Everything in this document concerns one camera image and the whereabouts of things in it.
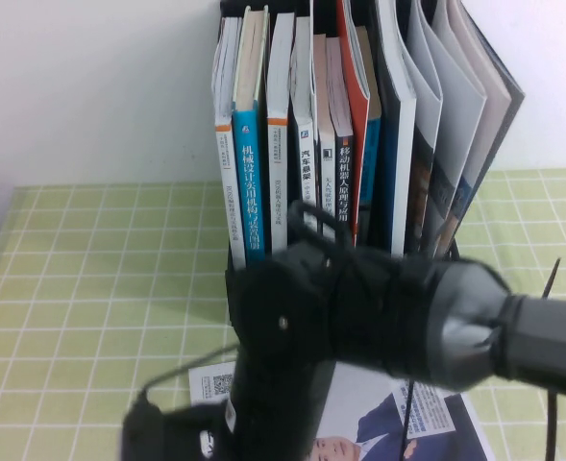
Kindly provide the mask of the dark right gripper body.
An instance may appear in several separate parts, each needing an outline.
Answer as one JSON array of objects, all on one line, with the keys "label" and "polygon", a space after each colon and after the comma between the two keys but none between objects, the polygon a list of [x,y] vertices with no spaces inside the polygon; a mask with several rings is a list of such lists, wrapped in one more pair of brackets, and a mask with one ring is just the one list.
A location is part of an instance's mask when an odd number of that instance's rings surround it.
[{"label": "dark right gripper body", "polygon": [[240,355],[227,404],[233,459],[308,458],[334,368],[331,360],[295,366]]}]

